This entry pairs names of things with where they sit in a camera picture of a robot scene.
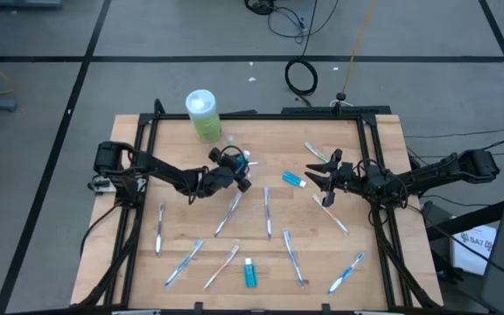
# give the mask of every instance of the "power cord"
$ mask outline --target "power cord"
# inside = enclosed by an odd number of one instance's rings
[[[490,131],[478,131],[478,132],[470,132],[468,134],[451,134],[451,135],[442,135],[442,136],[424,136],[425,138],[427,137],[452,137],[452,136],[469,136],[469,135],[478,135],[478,134],[485,134],[485,133],[494,133],[494,132],[501,132],[504,131],[504,129],[499,129],[499,130],[490,130]],[[494,148],[498,145],[504,144],[504,140],[498,141],[496,143],[492,143],[488,145],[485,148],[482,148],[482,150],[489,150],[491,148]],[[446,156],[419,156],[417,155],[412,149],[406,148],[416,157],[419,158],[420,161],[423,161],[423,158],[446,158]],[[504,152],[499,152],[499,153],[492,153],[494,156],[503,156]]]
[[[324,23],[316,31],[313,31],[311,33],[311,35],[314,35],[314,34],[320,32],[324,28],[324,26],[326,26],[326,24],[330,21],[330,18],[332,18],[333,13],[336,11],[336,8],[338,7],[338,2],[339,1],[340,0],[336,0],[336,2],[333,4],[332,11],[330,11],[330,14],[328,15],[328,17],[326,18],[326,20],[324,21]],[[290,11],[297,18],[297,22],[295,23],[295,21],[293,21],[293,19],[291,17],[289,17],[288,15],[284,14],[283,12],[281,12],[280,9],[281,10]],[[287,39],[295,39],[295,42],[297,44],[302,44],[303,43],[303,39],[305,37],[308,37],[308,35],[304,35],[303,34],[305,32],[305,24],[303,24],[303,22],[301,21],[301,19],[298,18],[297,13],[295,13],[293,10],[291,10],[289,8],[279,7],[279,6],[275,6],[274,7],[274,12],[284,14],[298,28],[299,33],[298,33],[298,35],[290,35],[290,34],[282,34],[279,31],[275,31],[273,29],[273,27],[271,26],[271,14],[268,15],[268,28],[269,28],[269,30],[271,32],[273,32],[274,34],[278,35],[278,36],[281,36],[281,37],[287,38]]]
[[[79,251],[79,257],[83,256],[83,249],[85,249],[85,241],[88,238],[88,235],[91,233],[91,231],[106,217],[108,217],[116,208],[118,208],[119,203],[115,203],[107,212],[105,212],[100,218],[98,218],[93,224],[88,227],[87,232],[83,235],[83,239],[80,242],[80,251]]]
[[[314,91],[316,91],[316,87],[319,84],[319,75],[316,72],[316,69],[314,68],[314,66],[312,66],[308,61],[304,60],[303,57],[305,56],[306,48],[308,48],[308,42],[311,39],[312,24],[314,23],[314,15],[316,14],[316,7],[317,7],[318,3],[319,3],[319,0],[314,0],[314,9],[312,9],[311,24],[308,29],[308,36],[306,37],[306,43],[304,44],[303,53],[301,54],[300,57],[290,60],[287,63],[287,66],[285,66],[285,82],[287,83],[289,90],[291,90],[291,92],[293,92],[296,96],[300,97],[300,99],[303,100],[304,104],[306,104],[306,106],[309,106],[309,107],[311,107],[312,104],[307,99],[305,99],[304,96],[312,95],[314,93]],[[310,88],[307,88],[305,90],[299,89],[299,88],[295,87],[294,85],[292,85],[291,80],[289,80],[289,69],[291,69],[291,66],[293,66],[294,64],[297,64],[297,63],[305,66],[308,69],[308,71],[311,72],[312,86]]]
[[[483,135],[483,134],[496,133],[496,132],[504,132],[504,129],[474,131],[474,132],[466,132],[466,133],[452,133],[452,134],[436,135],[436,136],[404,136],[404,138],[431,139],[431,138],[441,138],[441,137],[463,137],[463,136],[471,136],[471,135]]]
[[[460,246],[464,247],[465,249],[469,250],[470,252],[472,252],[473,254],[475,254],[476,256],[478,256],[479,258],[485,260],[487,263],[490,263],[492,266],[494,266],[496,269],[498,269],[499,271],[503,272],[504,273],[504,268],[502,268],[500,265],[496,264],[495,262],[492,262],[490,259],[488,259],[487,257],[483,256],[482,254],[478,253],[477,251],[469,248],[468,246],[466,246],[462,241],[459,241],[457,238],[455,238],[454,236],[446,233],[442,228],[438,227],[437,225],[435,225],[431,220],[429,220],[429,216],[427,214],[425,214],[423,211],[417,209],[416,207],[412,206],[412,205],[408,205],[408,207],[411,207],[412,209],[416,210],[418,213],[420,213],[423,218],[432,226],[434,227],[440,234],[448,237],[449,239],[455,241],[456,243],[458,243]]]
[[[250,4],[250,0],[244,0],[246,8],[258,15],[269,15],[274,11],[275,0],[260,0]]]
[[[447,198],[445,198],[443,196],[439,196],[439,195],[426,195],[426,196],[422,196],[420,198],[439,198],[439,199],[444,200],[446,202],[450,202],[453,205],[458,205],[458,206],[462,206],[462,207],[489,207],[489,206],[491,206],[488,204],[463,204],[460,202],[452,201],[450,199],[447,199]]]

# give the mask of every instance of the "blue toothbrush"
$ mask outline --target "blue toothbrush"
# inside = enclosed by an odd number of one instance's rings
[[[180,271],[182,271],[182,269],[192,260],[193,256],[196,255],[198,250],[200,250],[201,245],[203,245],[202,240],[196,241],[196,245],[193,247],[193,251],[190,254],[188,254],[188,256],[186,256],[184,258],[184,260],[174,270],[174,272],[172,272],[172,275],[168,278],[168,280],[166,280],[166,282],[164,283],[164,286],[168,286],[169,284],[172,283],[172,280],[174,280],[174,278],[176,278],[176,276],[180,273]]]
[[[357,265],[357,263],[359,263],[361,261],[361,259],[363,259],[364,255],[365,254],[363,254],[362,252],[357,255],[357,259],[355,259],[355,262],[351,265],[351,267],[347,268],[346,271],[343,273],[343,275],[341,275],[336,281],[334,281],[332,283],[332,286],[328,290],[328,295],[334,293],[336,291],[336,289],[338,289],[338,287],[340,286],[340,284],[344,280],[346,280],[346,278],[349,277],[349,275],[351,275],[351,273],[355,269],[355,266]]]

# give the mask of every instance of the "toothbrush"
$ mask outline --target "toothbrush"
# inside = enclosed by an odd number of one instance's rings
[[[349,275],[351,275],[351,273],[355,269],[355,266],[357,265],[357,263],[359,263],[361,261],[361,259],[363,259],[364,255],[365,254],[363,254],[362,252],[357,255],[357,259],[355,259],[355,262],[351,265],[351,267],[347,268],[346,271],[343,273],[343,275],[341,275],[336,281],[333,282],[332,286],[328,290],[328,295],[334,293],[336,291],[336,289],[338,289],[340,284],[344,280],[346,280],[346,278],[349,277]]]
[[[310,150],[312,153],[314,153],[315,156],[317,156],[319,159],[321,159],[322,161],[324,161],[325,163],[328,163],[330,162],[330,160],[328,159],[328,157],[326,157],[324,154],[322,154],[320,151],[314,149],[314,147],[312,146],[312,144],[310,144],[309,142],[305,142],[304,145],[306,146],[306,148],[308,150]]]
[[[263,205],[266,210],[266,227],[268,229],[268,238],[271,239],[271,216],[270,216],[270,188],[263,188]]]
[[[230,218],[231,214],[233,214],[233,212],[236,210],[236,206],[238,205],[238,202],[241,200],[241,197],[242,197],[242,192],[238,192],[236,194],[236,196],[234,197],[233,202],[229,206],[227,214],[225,215],[223,220],[220,222],[219,227],[217,227],[217,230],[215,231],[214,237],[219,236],[219,234],[221,233],[221,230],[225,226],[225,223],[227,223],[228,218]]]
[[[297,272],[298,285],[304,287],[305,282],[303,281],[303,276],[301,276],[301,270],[298,268],[297,258],[295,258],[295,254],[293,253],[293,246],[291,245],[291,235],[289,234],[289,231],[283,231],[283,238],[285,239],[285,246],[287,246],[290,260],[293,262],[293,266]]]
[[[340,219],[336,218],[325,206],[322,206],[322,201],[320,201],[319,196],[313,194],[312,198],[314,199],[314,201],[316,201],[316,203],[320,206],[320,208],[322,208],[322,210],[324,210],[324,212],[330,216],[330,218],[332,218],[334,221],[336,221],[336,223],[338,223],[339,228],[341,228],[341,230],[346,235],[349,235],[349,230],[343,223],[341,223]]]
[[[174,272],[172,272],[171,276],[169,276],[168,280],[166,280],[166,282],[164,283],[164,286],[168,286],[169,284],[172,283],[174,278],[176,278],[176,276],[180,273],[180,271],[182,271],[182,269],[192,260],[193,256],[196,255],[198,250],[200,250],[201,245],[203,245],[203,240],[196,241],[196,244],[193,247],[193,251],[190,254],[188,254],[188,256],[184,258],[184,260],[174,270]]]
[[[220,266],[219,270],[217,270],[217,272],[215,272],[211,278],[209,278],[209,280],[207,281],[206,285],[203,286],[203,290],[205,291],[209,285],[211,285],[211,283],[215,280],[215,278],[217,277],[217,275],[219,275],[219,273],[225,268],[227,267],[227,265],[233,260],[233,258],[235,258],[235,255],[236,255],[236,252],[238,251],[240,247],[238,245],[234,246],[233,247],[233,250],[231,250],[231,254],[228,256],[227,258],[227,261],[225,263],[223,263],[222,266]]]

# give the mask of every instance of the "wood grain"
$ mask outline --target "wood grain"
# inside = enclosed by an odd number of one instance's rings
[[[381,146],[386,166],[393,172],[406,172],[409,162],[402,129],[396,115],[377,116]],[[358,162],[361,150],[354,122],[339,121],[223,121],[223,138],[217,143],[200,143],[188,121],[161,121],[158,125],[154,156],[179,168],[202,165],[213,167],[207,153],[214,146],[223,147],[229,135],[235,143],[252,154],[252,187],[244,194],[234,215],[220,237],[214,231],[235,196],[235,185],[208,199],[187,205],[187,197],[176,193],[166,183],[153,179],[148,187],[139,240],[131,308],[187,309],[196,301],[207,309],[319,310],[329,303],[333,310],[386,310],[381,268],[375,232],[368,223],[368,203],[358,196],[336,193],[330,211],[350,230],[345,237],[336,224],[312,200],[319,193],[303,174],[306,164],[319,163],[304,146],[311,142],[328,157],[336,148],[344,152],[343,160]],[[119,115],[115,119],[112,139],[133,142],[137,129],[136,115]],[[281,180],[284,171],[293,172],[307,181],[305,189],[292,187]],[[274,238],[266,236],[263,211],[263,187],[271,188],[271,219]],[[163,251],[155,257],[155,233],[158,204],[164,202]],[[97,197],[92,221],[113,203],[112,196]],[[410,204],[417,207],[417,199]],[[421,215],[409,209],[397,209],[396,218],[408,269],[429,295],[442,304],[429,243]],[[72,302],[79,302],[100,280],[109,266],[116,237],[119,211],[103,222],[87,239],[85,253],[73,289]],[[307,285],[298,286],[297,276],[284,245],[283,230],[290,231],[298,264]],[[204,245],[181,272],[176,283],[164,283],[197,239]],[[224,263],[235,244],[241,250],[207,291],[203,285]],[[355,259],[365,258],[345,283],[328,297],[331,283]],[[242,268],[244,258],[255,262],[258,287],[246,289]],[[391,267],[396,303],[401,304],[397,274]],[[118,277],[123,282],[123,270]],[[116,290],[115,301],[119,301]]]

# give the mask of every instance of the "plastic bottle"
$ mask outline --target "plastic bottle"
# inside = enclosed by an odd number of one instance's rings
[[[205,89],[191,92],[185,98],[185,108],[201,142],[210,143],[219,139],[221,120],[213,93]]]
[[[252,258],[244,259],[244,283],[247,288],[254,288],[258,285],[256,280],[256,268],[252,264]]]

